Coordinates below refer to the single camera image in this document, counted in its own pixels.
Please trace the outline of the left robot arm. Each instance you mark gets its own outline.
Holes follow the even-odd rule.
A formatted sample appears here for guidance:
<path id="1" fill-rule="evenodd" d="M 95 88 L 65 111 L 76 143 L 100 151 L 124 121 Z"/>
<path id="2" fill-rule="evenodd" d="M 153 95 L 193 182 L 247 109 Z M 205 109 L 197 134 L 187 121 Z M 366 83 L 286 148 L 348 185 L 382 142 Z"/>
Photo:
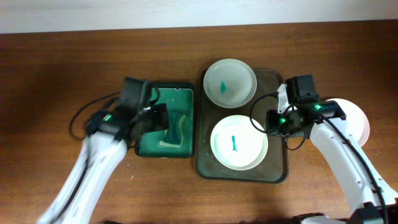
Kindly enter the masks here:
<path id="1" fill-rule="evenodd" d="M 108 179 L 145 133 L 169 128 L 167 106 L 149 80 L 125 78 L 122 89 L 85 123 L 78 159 L 59 194 L 38 223 L 89 223 Z"/>

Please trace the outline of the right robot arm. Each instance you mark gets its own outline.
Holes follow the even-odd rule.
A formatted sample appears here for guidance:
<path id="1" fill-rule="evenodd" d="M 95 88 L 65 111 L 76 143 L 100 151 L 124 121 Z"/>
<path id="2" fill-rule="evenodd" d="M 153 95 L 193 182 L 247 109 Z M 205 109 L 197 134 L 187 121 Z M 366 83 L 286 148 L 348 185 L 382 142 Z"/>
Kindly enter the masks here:
<path id="1" fill-rule="evenodd" d="M 266 133 L 284 141 L 310 140 L 326 159 L 350 209 L 347 223 L 397 223 L 397 192 L 379 175 L 354 140 L 336 101 L 321 101 L 313 77 L 287 79 L 272 94 L 278 108 L 266 115 Z"/>

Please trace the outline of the green yellow sponge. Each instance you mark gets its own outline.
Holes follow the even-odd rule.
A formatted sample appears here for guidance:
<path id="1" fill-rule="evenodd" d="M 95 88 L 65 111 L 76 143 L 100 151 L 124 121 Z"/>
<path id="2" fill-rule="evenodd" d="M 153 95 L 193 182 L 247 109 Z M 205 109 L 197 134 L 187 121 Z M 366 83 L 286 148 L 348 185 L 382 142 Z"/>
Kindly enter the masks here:
<path id="1" fill-rule="evenodd" d="M 184 140 L 183 122 L 186 116 L 179 111 L 169 112 L 169 128 L 165 130 L 160 145 L 164 147 L 181 148 Z"/>

